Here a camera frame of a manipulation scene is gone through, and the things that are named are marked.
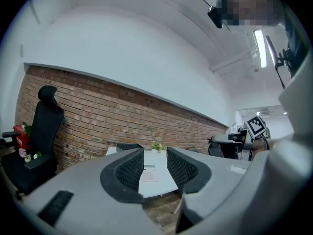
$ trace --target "chair armrest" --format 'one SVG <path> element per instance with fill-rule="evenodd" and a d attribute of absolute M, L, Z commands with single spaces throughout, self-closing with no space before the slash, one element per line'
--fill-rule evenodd
<path fill-rule="evenodd" d="M 22 135 L 22 134 L 20 132 L 17 132 L 17 131 L 2 132 L 3 138 L 16 138 L 20 135 Z"/>
<path fill-rule="evenodd" d="M 52 159 L 53 159 L 52 156 L 45 154 L 45 155 L 42 155 L 36 159 L 33 159 L 33 160 L 25 163 L 24 166 L 28 170 L 33 170 L 33 169 L 47 163 L 49 160 L 52 160 Z"/>

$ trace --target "white table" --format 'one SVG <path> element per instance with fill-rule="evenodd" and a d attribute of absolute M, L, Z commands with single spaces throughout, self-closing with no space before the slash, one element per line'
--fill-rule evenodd
<path fill-rule="evenodd" d="M 107 156 L 116 153 L 116 147 L 109 147 Z M 144 198 L 150 198 L 158 195 L 177 190 L 170 172 L 167 169 L 166 151 L 157 152 L 156 150 L 143 152 L 144 165 L 154 165 L 154 168 L 145 167 L 146 170 L 155 170 L 159 181 L 157 182 L 143 182 L 139 181 L 139 193 Z"/>

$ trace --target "brick wall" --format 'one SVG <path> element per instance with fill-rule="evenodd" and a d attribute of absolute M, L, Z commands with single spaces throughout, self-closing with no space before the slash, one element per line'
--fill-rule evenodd
<path fill-rule="evenodd" d="M 54 144 L 59 170 L 104 156 L 117 142 L 139 143 L 149 149 L 158 141 L 165 146 L 196 147 L 207 154 L 207 138 L 225 132 L 214 121 L 138 91 L 36 66 L 29 67 L 22 82 L 16 124 L 32 123 L 43 85 L 58 88 L 55 99 L 65 110 Z"/>

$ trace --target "chair headrest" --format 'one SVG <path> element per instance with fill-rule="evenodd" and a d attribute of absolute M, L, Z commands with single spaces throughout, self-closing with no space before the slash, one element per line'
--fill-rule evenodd
<path fill-rule="evenodd" d="M 57 105 L 54 100 L 54 94 L 57 88 L 51 85 L 44 85 L 40 88 L 38 92 L 38 98 L 47 105 Z"/>

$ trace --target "wooden floor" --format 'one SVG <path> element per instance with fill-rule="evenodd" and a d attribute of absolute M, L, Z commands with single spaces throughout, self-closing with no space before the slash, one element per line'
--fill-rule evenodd
<path fill-rule="evenodd" d="M 178 193 L 171 192 L 162 197 L 145 199 L 143 205 L 145 212 L 163 230 L 164 234 L 175 234 L 179 211 L 175 215 L 173 212 L 179 204 L 180 198 Z"/>

